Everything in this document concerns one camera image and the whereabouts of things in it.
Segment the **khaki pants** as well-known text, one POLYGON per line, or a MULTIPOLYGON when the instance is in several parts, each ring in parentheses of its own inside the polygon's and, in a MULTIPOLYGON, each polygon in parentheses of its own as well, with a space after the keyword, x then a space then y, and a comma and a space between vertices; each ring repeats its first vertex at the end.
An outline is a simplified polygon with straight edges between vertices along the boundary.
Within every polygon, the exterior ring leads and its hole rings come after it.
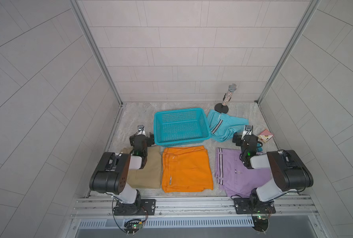
POLYGON ((139 170, 129 170, 127 183, 132 188, 159 189, 162 183, 162 169, 160 147, 148 147, 145 167, 139 170))

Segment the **teal plastic basket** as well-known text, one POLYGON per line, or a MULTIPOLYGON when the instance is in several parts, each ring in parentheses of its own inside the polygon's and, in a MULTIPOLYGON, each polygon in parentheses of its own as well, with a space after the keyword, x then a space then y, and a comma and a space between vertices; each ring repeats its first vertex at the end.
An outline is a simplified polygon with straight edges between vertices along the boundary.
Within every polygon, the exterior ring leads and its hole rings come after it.
POLYGON ((157 112, 154 115, 155 144, 173 147, 202 143, 211 138, 202 108, 157 112))

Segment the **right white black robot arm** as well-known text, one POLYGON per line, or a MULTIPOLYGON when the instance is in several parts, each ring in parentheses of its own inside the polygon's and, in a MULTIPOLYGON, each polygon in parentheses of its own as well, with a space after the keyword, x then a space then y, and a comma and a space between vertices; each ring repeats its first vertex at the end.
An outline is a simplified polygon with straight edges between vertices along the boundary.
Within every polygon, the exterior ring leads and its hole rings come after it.
POLYGON ((251 181, 269 178, 254 187, 248 198, 236 198, 238 214, 275 213, 274 200, 289 192, 300 193, 313 186, 313 177, 294 150, 269 151, 257 154, 258 137, 235 133, 233 143, 241 147, 240 160, 252 175, 251 181))

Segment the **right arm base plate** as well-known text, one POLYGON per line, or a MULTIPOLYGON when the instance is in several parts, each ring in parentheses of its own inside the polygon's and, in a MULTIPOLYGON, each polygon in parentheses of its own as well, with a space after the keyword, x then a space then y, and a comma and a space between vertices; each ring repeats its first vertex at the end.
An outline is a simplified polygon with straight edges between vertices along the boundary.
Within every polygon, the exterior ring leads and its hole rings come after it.
POLYGON ((275 214, 276 209, 273 201, 261 202, 257 199, 235 197, 232 199, 236 213, 239 214, 275 214))

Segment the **purple pants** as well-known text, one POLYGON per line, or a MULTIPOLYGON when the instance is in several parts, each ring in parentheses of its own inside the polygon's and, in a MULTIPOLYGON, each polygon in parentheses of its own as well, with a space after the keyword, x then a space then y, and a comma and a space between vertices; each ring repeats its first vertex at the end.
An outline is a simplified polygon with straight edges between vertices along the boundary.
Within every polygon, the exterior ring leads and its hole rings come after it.
POLYGON ((231 197, 248 198, 254 188, 263 186, 272 179, 272 172, 266 169, 247 169, 240 160, 241 151, 216 149, 215 177, 219 189, 231 197))

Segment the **teal pants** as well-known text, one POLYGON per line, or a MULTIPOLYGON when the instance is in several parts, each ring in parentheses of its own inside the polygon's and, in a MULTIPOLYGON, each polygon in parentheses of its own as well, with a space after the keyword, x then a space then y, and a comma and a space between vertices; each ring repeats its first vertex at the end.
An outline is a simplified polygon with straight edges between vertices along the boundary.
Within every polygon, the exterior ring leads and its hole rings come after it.
POLYGON ((248 119, 232 117, 215 110, 209 112, 207 120, 211 137, 218 142, 233 139, 233 135, 237 132, 239 132, 242 137, 245 126, 249 125, 248 119))

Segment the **orange pants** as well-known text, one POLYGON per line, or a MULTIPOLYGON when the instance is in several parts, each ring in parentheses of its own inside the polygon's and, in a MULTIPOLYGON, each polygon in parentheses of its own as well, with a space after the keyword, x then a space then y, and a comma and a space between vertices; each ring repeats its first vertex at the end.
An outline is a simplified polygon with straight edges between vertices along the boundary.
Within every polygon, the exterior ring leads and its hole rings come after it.
POLYGON ((165 193, 203 192, 214 188, 209 155, 204 146, 165 148, 162 160, 165 193))

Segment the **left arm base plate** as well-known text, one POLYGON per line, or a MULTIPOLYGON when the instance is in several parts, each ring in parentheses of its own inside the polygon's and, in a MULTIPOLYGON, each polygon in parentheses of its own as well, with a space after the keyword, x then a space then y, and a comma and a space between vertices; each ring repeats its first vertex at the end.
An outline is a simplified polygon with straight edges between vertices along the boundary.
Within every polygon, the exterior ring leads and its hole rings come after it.
POLYGON ((134 204, 123 204, 117 202, 113 207, 115 216, 144 216, 154 215, 156 208, 155 199, 142 199, 140 202, 136 201, 134 204))

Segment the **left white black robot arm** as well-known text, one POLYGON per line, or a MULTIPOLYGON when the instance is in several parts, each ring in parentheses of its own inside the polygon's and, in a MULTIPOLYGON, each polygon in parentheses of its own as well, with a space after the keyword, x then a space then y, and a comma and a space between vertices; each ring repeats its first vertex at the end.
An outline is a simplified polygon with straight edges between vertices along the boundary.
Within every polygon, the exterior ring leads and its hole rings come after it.
POLYGON ((127 183, 130 170, 141 170, 147 163, 148 147, 155 144, 154 135, 138 132, 130 138, 130 153, 104 152, 89 182, 91 191, 106 193, 117 200, 115 216, 153 215, 154 199, 141 200, 140 192, 127 183))

